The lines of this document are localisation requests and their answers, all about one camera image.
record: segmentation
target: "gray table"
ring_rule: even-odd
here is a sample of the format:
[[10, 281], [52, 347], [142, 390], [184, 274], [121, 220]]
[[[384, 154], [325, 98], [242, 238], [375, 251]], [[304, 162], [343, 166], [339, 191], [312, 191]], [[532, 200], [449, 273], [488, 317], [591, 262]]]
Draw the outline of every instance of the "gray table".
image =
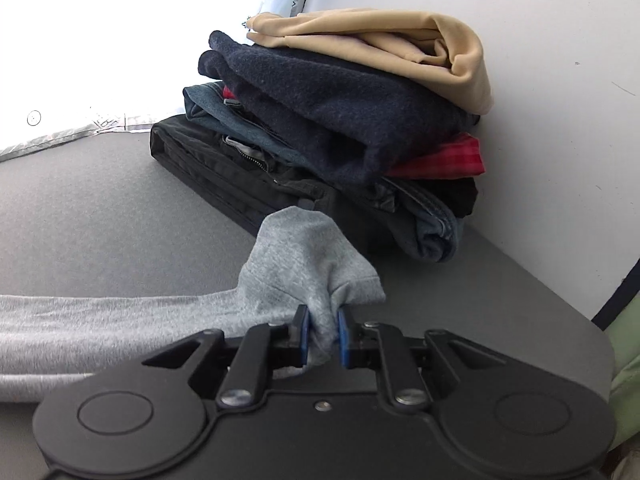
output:
[[[253, 238], [148, 154], [148, 136], [103, 134], [0, 164], [0, 293], [156, 296], [232, 288]], [[446, 328], [570, 378], [607, 397], [605, 335], [479, 234], [458, 256], [425, 266], [395, 254], [374, 262], [385, 304], [358, 306], [419, 336]], [[373, 387], [373, 374], [335, 362], [292, 388]], [[34, 406], [0, 405], [3, 480], [46, 469], [30, 433]]]

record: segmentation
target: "zipper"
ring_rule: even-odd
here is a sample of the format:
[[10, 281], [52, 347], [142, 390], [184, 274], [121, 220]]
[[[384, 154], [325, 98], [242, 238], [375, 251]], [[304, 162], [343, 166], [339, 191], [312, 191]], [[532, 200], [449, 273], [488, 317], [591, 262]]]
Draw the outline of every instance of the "zipper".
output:
[[236, 152], [240, 153], [240, 155], [244, 156], [245, 159], [250, 160], [252, 163], [254, 163], [256, 166], [258, 166], [261, 170], [263, 170], [265, 173], [269, 173], [269, 171], [267, 171], [267, 167], [265, 165], [265, 163], [261, 160], [258, 160], [257, 158], [253, 158], [250, 155], [247, 155], [245, 152], [243, 152], [240, 148], [238, 148], [237, 146], [233, 145], [231, 142], [228, 142], [227, 137], [222, 137], [222, 141], [227, 145], [227, 146], [231, 146], [232, 148], [236, 149]]

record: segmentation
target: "pile of clothes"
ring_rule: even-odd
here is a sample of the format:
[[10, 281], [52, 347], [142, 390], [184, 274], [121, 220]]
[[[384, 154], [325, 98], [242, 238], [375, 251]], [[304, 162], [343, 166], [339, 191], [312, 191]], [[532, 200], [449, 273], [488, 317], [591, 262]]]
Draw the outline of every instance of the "pile of clothes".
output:
[[296, 205], [331, 216], [362, 253], [449, 260], [484, 172], [468, 131], [492, 106], [476, 34], [370, 9], [246, 26], [253, 45], [211, 33], [198, 72], [213, 81], [153, 126], [152, 155], [252, 234]]

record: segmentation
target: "white backdrop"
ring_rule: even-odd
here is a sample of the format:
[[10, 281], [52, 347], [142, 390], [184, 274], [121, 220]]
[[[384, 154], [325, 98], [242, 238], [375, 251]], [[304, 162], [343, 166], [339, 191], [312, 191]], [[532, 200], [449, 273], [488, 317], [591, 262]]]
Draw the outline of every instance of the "white backdrop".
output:
[[640, 0], [308, 0], [424, 9], [482, 39], [495, 107], [474, 226], [585, 316], [640, 255]]
[[0, 152], [98, 117], [182, 111], [182, 88], [206, 80], [197, 64], [212, 30], [246, 42], [248, 16], [291, 3], [0, 0]]

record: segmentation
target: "green fabric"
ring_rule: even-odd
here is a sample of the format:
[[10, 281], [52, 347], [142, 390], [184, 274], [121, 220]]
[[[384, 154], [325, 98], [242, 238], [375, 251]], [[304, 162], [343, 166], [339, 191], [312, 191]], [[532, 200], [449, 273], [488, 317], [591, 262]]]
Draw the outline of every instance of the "green fabric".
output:
[[640, 296], [605, 330], [616, 357], [609, 404], [618, 425], [611, 447], [640, 432]]

